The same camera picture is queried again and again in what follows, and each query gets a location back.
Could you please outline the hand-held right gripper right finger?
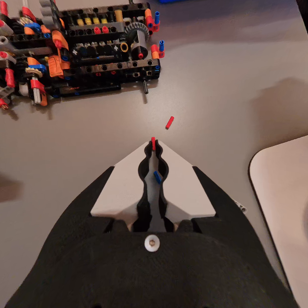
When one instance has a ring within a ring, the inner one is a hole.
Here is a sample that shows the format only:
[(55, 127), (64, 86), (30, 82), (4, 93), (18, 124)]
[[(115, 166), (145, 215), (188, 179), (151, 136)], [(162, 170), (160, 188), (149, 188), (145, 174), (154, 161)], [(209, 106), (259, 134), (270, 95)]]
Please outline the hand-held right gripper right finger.
[(184, 220), (215, 217), (212, 206), (193, 166), (156, 140), (160, 175), (159, 212), (166, 231), (174, 231)]

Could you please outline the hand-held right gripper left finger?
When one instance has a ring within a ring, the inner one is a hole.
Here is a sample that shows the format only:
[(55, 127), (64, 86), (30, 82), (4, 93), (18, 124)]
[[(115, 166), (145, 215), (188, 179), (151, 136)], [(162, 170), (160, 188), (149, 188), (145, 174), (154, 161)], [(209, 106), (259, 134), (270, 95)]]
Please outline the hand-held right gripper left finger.
[(152, 216), (145, 178), (151, 156), (152, 142), (148, 141), (115, 164), (91, 216), (122, 220), (129, 230), (134, 225), (135, 229), (142, 229), (138, 223), (147, 226)]

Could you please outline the long grey lego beam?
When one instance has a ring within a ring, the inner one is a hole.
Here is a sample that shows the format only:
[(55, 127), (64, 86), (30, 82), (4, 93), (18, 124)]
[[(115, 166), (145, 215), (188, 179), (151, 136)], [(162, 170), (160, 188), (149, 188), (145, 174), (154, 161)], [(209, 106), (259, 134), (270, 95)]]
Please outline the long grey lego beam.
[(242, 213), (244, 213), (244, 214), (247, 213), (247, 208), (245, 206), (243, 206), (241, 203), (237, 202), (234, 199), (233, 199), (233, 201), (238, 206), (238, 208), (241, 210)]

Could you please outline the partly built lego vehicle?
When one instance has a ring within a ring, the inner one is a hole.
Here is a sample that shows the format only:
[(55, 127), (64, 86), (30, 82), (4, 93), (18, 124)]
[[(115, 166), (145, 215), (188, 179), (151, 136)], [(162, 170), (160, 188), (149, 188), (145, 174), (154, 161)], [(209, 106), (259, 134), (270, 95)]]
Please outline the partly built lego vehicle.
[(1, 3), (0, 107), (15, 96), (47, 106), (48, 97), (64, 98), (120, 90), (122, 83), (160, 77), (164, 41), (152, 44), (160, 13), (149, 3), (59, 11), (56, 1), (39, 1), (42, 18), (23, 1), (19, 17), (10, 18)]

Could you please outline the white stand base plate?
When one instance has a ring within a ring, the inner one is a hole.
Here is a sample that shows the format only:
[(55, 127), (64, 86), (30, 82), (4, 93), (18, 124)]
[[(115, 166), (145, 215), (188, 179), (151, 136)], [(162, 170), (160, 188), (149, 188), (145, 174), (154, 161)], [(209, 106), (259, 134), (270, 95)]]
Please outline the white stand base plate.
[(249, 175), (290, 289), (308, 307), (308, 136), (259, 151)]

